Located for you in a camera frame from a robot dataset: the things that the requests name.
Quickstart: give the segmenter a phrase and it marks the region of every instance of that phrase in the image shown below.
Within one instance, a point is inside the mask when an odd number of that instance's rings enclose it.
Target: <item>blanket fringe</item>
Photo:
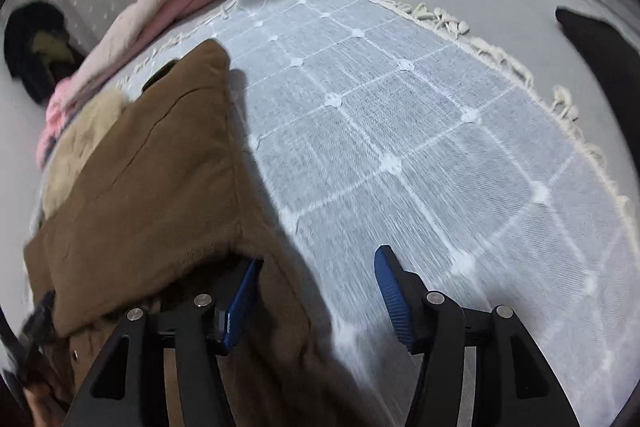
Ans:
[[[516,58],[508,54],[499,46],[489,44],[484,39],[470,36],[469,25],[451,15],[442,8],[429,10],[423,2],[413,7],[402,0],[370,0],[381,4],[396,13],[413,20],[415,23],[443,36],[467,52],[477,56],[489,67],[505,73],[511,81],[524,88],[531,98],[558,122],[564,133],[571,139],[576,149],[590,163],[594,172],[614,200],[618,215],[624,223],[631,247],[636,253],[636,263],[640,267],[640,242],[638,240],[638,226],[636,209],[633,202],[620,194],[618,184],[607,174],[607,159],[600,147],[588,143],[576,121],[580,115],[577,105],[573,104],[571,92],[564,86],[554,86],[554,101],[551,106],[546,105],[534,90],[533,74]]]

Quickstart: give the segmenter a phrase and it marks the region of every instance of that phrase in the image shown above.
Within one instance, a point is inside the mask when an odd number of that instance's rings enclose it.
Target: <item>black bracket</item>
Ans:
[[[579,427],[556,375],[511,308],[461,308],[404,271],[387,245],[376,251],[374,269],[398,339],[411,354],[424,354],[406,427],[457,425],[465,346],[476,347],[472,427]]]
[[[186,427],[233,427],[217,356],[239,342],[256,298],[261,261],[234,256],[235,266],[210,291],[175,310],[129,310],[82,383],[65,427],[168,427],[164,348],[175,349]]]

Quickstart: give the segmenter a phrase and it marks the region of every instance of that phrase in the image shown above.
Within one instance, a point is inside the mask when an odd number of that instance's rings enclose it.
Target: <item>bed sheet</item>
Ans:
[[[556,24],[554,11],[563,5],[582,12],[607,18],[618,26],[633,44],[638,37],[617,20],[596,0],[408,0],[412,4],[425,2],[427,6],[447,9],[466,20],[473,35],[503,47],[518,58],[536,77],[536,89],[542,99],[551,101],[552,87],[566,86],[574,94],[580,107],[580,127],[586,139],[602,147],[609,157],[609,174],[618,182],[620,192],[634,203],[640,201],[638,180],[625,141],[604,98],[597,81],[582,58],[564,38]],[[140,57],[114,77],[112,83],[134,74],[136,64],[157,53],[167,41],[196,27],[203,18],[216,12],[223,0],[212,4],[200,15],[172,28]],[[37,215],[32,223],[33,232]]]

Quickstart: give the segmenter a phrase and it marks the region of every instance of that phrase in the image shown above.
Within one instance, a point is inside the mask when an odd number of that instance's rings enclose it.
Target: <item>bed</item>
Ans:
[[[548,104],[554,101],[554,86],[561,85],[569,89],[573,94],[573,102],[580,108],[579,126],[585,139],[602,148],[609,160],[607,172],[617,182],[620,194],[628,196],[635,206],[640,204],[638,176],[609,104],[593,74],[564,38],[554,18],[557,6],[567,6],[605,18],[612,22],[633,45],[639,47],[640,8],[636,0],[412,0],[411,2],[413,4],[426,2],[430,6],[446,8],[450,13],[464,19],[475,35],[481,36],[491,44],[503,47],[517,57],[534,75],[535,88]],[[136,75],[141,71],[141,64],[144,64],[148,70],[145,70],[146,76],[148,76],[147,73],[153,73],[161,68],[163,65],[160,63],[161,60],[157,62],[152,60],[159,50],[168,42],[175,41],[197,28],[203,20],[217,13],[220,6],[224,6],[225,3],[228,3],[228,0],[215,2],[200,14],[170,29],[143,54],[116,74],[111,84],[131,90],[139,88],[140,80]],[[83,37],[78,34],[78,39],[86,39],[85,44],[91,45],[90,36]],[[255,175],[260,182],[260,173],[256,172]],[[33,230],[36,230],[38,220],[36,210]],[[292,239],[295,234],[289,231],[288,235],[288,239]],[[632,312],[628,317],[629,321],[635,321],[638,318],[637,311]],[[636,339],[625,339],[624,342],[625,349],[634,350]],[[541,347],[543,352],[548,349],[545,344]],[[558,371],[560,369],[558,364],[561,363],[561,360],[552,361],[552,366]],[[606,386],[607,392],[602,393],[600,400],[593,399],[594,393],[587,393],[585,396],[589,399],[584,399],[581,393],[575,392],[575,389],[568,391],[572,406],[585,426],[610,425],[624,406],[640,376],[640,363],[633,357],[629,361],[616,360],[616,363],[609,368],[612,382],[616,380],[616,384]],[[589,385],[599,389],[602,382],[590,381]],[[406,399],[398,399],[394,391],[380,381],[374,382],[372,387],[378,394],[378,404],[381,403],[386,407],[388,417],[394,423],[401,423],[408,409],[410,396]],[[461,417],[461,425],[465,425],[464,421],[465,418]]]

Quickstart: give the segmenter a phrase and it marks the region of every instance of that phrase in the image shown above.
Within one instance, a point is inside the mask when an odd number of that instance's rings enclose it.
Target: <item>black cloth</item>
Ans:
[[[62,40],[73,57],[71,62],[49,62],[32,50],[33,39],[45,32]],[[84,56],[69,43],[65,16],[55,6],[36,1],[15,9],[4,30],[4,60],[14,78],[20,78],[24,89],[36,103],[45,102],[56,84],[72,75]]]
[[[609,23],[556,9],[562,31],[593,71],[640,172],[640,55]]]
[[[158,73],[155,73],[148,81],[146,81],[145,85],[142,86],[142,92],[145,92],[149,87],[153,86],[158,80],[164,78],[169,71],[173,70],[174,66],[178,63],[178,60],[169,60],[162,68],[158,70]]]

